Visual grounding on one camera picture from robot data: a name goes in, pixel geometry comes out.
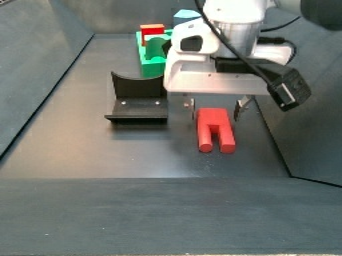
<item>black holder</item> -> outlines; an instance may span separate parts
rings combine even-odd
[[[168,118],[167,91],[163,76],[149,79],[132,79],[111,72],[116,95],[111,115],[104,117],[112,121],[156,120]]]

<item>red object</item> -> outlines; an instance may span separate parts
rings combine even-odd
[[[198,144],[200,152],[207,153],[212,150],[212,134],[218,134],[220,152],[234,153],[235,139],[228,112],[224,108],[200,108],[198,110]]]
[[[145,45],[144,36],[164,34],[166,28],[163,24],[148,24],[148,25],[140,25],[140,31],[141,31],[141,46],[144,46]]]

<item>blue part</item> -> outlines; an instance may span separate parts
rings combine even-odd
[[[174,15],[174,27],[184,22],[195,20],[200,17],[200,14],[194,10],[182,9]]]

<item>green object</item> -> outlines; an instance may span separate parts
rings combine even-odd
[[[145,46],[141,46],[141,32],[136,32],[136,44],[143,78],[156,77],[164,73],[166,55],[162,46],[167,40],[171,39],[171,34],[172,29],[168,29],[163,35],[147,35]]]

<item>black cable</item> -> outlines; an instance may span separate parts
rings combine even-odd
[[[291,53],[291,56],[290,56],[290,58],[288,58],[288,61],[287,61],[287,63],[286,64],[288,64],[291,61],[292,61],[292,59],[294,59],[294,57],[295,57],[295,55],[296,55],[296,45],[294,44],[294,42],[291,42],[290,40],[284,40],[284,42],[291,46],[291,48],[292,48],[292,53]]]
[[[215,34],[215,36],[218,37],[218,39],[223,43],[223,45],[228,48],[228,50],[234,53],[234,55],[240,59],[240,61],[248,66],[248,68],[255,72],[255,74],[263,79],[266,84],[271,86],[272,83],[271,83],[268,77],[263,74],[263,72],[259,70],[259,68],[248,62],[248,60],[244,58],[244,56],[242,56],[242,54],[236,51],[236,49],[230,45],[226,37],[216,31],[215,26],[211,24],[211,22],[207,18],[207,15],[203,12],[203,8],[199,5],[199,1],[198,0],[194,0],[194,1],[195,1],[195,4],[196,4],[198,11],[202,15],[202,18],[203,18],[206,24],[208,25],[212,33]]]
[[[280,26],[276,26],[274,28],[264,28],[260,30],[260,32],[270,32],[270,31],[274,31],[274,30],[278,30],[280,28],[284,28],[286,26],[288,26],[290,24],[292,24],[298,19],[300,19],[300,16],[295,17],[290,22],[284,23],[283,25]]]

